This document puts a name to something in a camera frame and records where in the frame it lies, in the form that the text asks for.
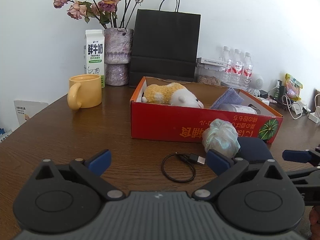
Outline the person's right hand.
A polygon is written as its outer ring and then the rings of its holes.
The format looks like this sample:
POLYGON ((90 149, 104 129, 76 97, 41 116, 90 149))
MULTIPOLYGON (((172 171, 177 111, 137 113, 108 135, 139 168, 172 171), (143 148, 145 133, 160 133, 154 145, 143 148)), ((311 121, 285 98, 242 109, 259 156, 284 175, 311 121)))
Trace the person's right hand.
POLYGON ((314 206, 309 214, 310 229, 314 234, 319 234, 319 206, 314 206))

